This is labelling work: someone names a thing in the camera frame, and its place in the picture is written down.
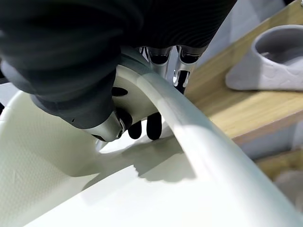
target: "black sleeve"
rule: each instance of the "black sleeve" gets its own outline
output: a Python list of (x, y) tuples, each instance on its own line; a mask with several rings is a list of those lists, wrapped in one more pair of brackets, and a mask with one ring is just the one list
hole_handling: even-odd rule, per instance
[(139, 0), (0, 0), (3, 74), (44, 111), (92, 128), (113, 111), (125, 32), (143, 24)]

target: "wooden surface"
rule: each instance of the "wooden surface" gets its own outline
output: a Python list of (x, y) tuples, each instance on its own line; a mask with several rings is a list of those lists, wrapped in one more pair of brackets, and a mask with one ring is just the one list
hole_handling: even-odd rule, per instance
[(232, 91), (224, 83), (226, 73), (259, 34), (286, 24), (303, 24), (300, 1), (296, 0), (196, 69), (189, 80), (186, 91), (189, 100), (238, 144), (303, 119), (303, 93)]
[(286, 170), (303, 170), (303, 149), (267, 157), (256, 161), (256, 164), (271, 180), (274, 180)]

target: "grey molded part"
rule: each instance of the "grey molded part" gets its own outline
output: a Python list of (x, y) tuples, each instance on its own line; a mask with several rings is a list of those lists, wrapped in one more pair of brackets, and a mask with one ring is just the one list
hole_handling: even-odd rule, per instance
[(285, 25), (259, 35), (226, 75), (235, 90), (303, 90), (303, 26)]

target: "light grey foam piece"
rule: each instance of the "light grey foam piece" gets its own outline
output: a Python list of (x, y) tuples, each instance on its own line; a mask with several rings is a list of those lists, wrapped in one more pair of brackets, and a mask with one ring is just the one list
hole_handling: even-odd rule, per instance
[(235, 90), (303, 90), (303, 26), (277, 26), (259, 35), (226, 75)]
[(296, 209), (303, 212), (303, 171), (285, 171), (276, 178), (275, 184)]

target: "silver metal joint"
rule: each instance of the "silver metal joint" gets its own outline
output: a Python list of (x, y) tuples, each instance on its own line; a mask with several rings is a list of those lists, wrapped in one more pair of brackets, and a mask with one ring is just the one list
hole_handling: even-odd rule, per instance
[(166, 79), (170, 51), (171, 47), (163, 49), (148, 48), (147, 57), (150, 62), (151, 69), (164, 79)]
[(112, 142), (120, 138), (125, 132), (125, 124), (113, 111), (102, 124), (91, 129), (84, 129), (84, 131), (101, 137), (105, 142)]
[(207, 46), (203, 48), (191, 48), (187, 46), (179, 46), (178, 60), (173, 77), (173, 84), (175, 87), (178, 86), (179, 84), (180, 73), (182, 71), (186, 72), (186, 79), (182, 87), (187, 86), (189, 77), (195, 70), (196, 64), (202, 53), (206, 50), (206, 48)]

